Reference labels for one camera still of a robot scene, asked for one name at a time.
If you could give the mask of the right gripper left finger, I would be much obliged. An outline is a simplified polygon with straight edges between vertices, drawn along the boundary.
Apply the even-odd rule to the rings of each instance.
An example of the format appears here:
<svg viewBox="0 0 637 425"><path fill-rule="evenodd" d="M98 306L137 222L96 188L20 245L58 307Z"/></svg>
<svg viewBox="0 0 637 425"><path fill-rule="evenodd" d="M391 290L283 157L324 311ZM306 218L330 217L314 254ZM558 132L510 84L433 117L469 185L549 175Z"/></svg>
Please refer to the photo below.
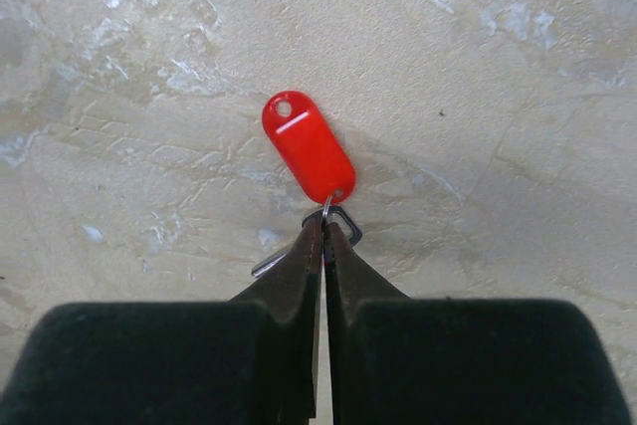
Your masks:
<svg viewBox="0 0 637 425"><path fill-rule="evenodd" d="M223 302L71 303L29 335L5 424L306 424L317 413L322 227Z"/></svg>

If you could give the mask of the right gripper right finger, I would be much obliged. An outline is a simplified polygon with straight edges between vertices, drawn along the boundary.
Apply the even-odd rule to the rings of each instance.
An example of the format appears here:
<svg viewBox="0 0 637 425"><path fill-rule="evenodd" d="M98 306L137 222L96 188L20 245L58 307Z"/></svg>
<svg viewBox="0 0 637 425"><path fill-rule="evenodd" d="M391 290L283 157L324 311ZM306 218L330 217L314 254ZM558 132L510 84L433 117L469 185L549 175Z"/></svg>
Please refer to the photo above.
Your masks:
<svg viewBox="0 0 637 425"><path fill-rule="evenodd" d="M337 424L628 424L603 345L574 304L412 299L323 229Z"/></svg>

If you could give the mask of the red key tag with key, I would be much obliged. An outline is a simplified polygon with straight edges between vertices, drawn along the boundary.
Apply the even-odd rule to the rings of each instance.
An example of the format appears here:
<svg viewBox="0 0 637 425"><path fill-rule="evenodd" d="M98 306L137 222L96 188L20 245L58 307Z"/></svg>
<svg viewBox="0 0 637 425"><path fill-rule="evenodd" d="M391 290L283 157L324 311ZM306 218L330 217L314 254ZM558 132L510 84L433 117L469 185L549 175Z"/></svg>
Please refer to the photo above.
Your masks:
<svg viewBox="0 0 637 425"><path fill-rule="evenodd" d="M363 233L342 206L356 185L353 163L314 101L298 91L272 96L262 111L262 126L305 194L319 209L303 224L336 215L349 230L349 244Z"/></svg>

